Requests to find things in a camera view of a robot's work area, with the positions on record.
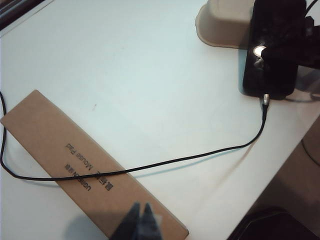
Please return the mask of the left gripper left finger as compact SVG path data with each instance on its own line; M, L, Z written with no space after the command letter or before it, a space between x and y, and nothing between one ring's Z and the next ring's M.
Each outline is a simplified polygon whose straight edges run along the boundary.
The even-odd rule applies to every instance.
M140 220L140 203L135 202L117 229L117 240L135 240Z

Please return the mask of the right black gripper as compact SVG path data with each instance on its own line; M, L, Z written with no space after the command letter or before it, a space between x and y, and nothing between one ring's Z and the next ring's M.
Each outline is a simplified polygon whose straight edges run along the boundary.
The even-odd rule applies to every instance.
M303 19L299 29L298 47L268 46L261 52L261 57L265 62L281 61L302 65L309 68L320 67L320 26L315 25L315 20L311 16Z

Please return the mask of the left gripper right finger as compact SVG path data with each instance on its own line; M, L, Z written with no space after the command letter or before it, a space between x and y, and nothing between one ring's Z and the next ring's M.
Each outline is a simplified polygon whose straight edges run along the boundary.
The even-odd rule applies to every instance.
M140 239L141 240L162 240L161 230L154 217L151 205L145 204L144 211L140 217Z

